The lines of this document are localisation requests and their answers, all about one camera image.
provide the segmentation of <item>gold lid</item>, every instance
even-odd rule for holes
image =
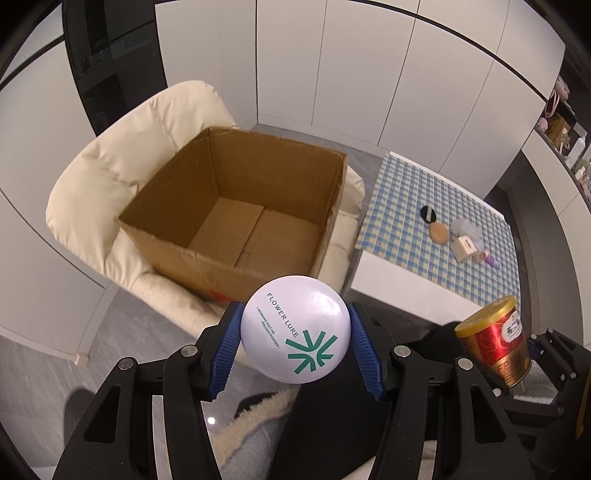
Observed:
[[[465,338],[483,331],[507,315],[516,305],[517,299],[513,295],[494,301],[473,315],[470,315],[460,325],[456,326],[454,328],[456,336],[458,338]]]

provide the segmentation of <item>cabinet door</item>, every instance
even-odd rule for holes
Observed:
[[[589,235],[591,213],[581,195],[577,195],[558,217],[569,243],[574,270],[577,273],[581,310],[583,312],[583,344],[591,343],[591,262],[589,261]]]
[[[531,133],[521,151],[544,186],[556,215],[560,215],[580,195],[573,179],[537,131]]]
[[[468,42],[417,20],[379,146],[439,171],[491,64]]]
[[[3,335],[76,354],[105,290],[40,239],[1,195],[0,222]]]
[[[226,108],[238,127],[256,124],[256,0],[218,0]]]
[[[312,124],[377,145],[414,18],[329,0]]]
[[[59,244],[45,223],[56,180],[94,137],[63,43],[0,92],[0,188],[39,235],[106,287],[109,281]]]
[[[549,98],[562,66],[564,43],[524,0],[511,0],[497,55]]]
[[[484,198],[530,136],[545,102],[494,62],[460,138],[439,171]]]
[[[186,80],[203,80],[221,95],[216,0],[180,0],[155,7],[168,86]]]
[[[326,0],[258,0],[259,115],[312,124]]]
[[[421,0],[418,14],[435,20],[496,53],[509,0]]]

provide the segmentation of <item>checkered tablecloth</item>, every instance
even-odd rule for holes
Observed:
[[[465,218],[480,227],[485,248],[501,267],[497,270],[472,260],[458,264],[449,244],[437,245],[429,237],[428,226],[420,216],[424,205],[432,206],[437,220],[447,226]],[[506,295],[515,295],[519,304],[517,257],[509,225],[456,186],[393,154],[382,163],[356,248],[478,305],[488,305]]]

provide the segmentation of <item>red can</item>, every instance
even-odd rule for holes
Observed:
[[[516,306],[514,296],[503,297],[455,328],[468,354],[500,375],[508,387],[519,383],[531,368]]]

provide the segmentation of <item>blue gripper pad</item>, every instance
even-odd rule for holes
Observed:
[[[357,364],[361,370],[365,388],[374,395],[376,400],[382,400],[385,390],[382,385],[382,371],[378,356],[353,305],[349,305],[349,315],[351,317],[351,345],[357,357]]]
[[[207,393],[213,399],[226,388],[230,370],[232,369],[232,364],[234,363],[236,352],[240,345],[240,322],[243,312],[244,307],[239,303],[213,357],[212,375],[207,386]]]

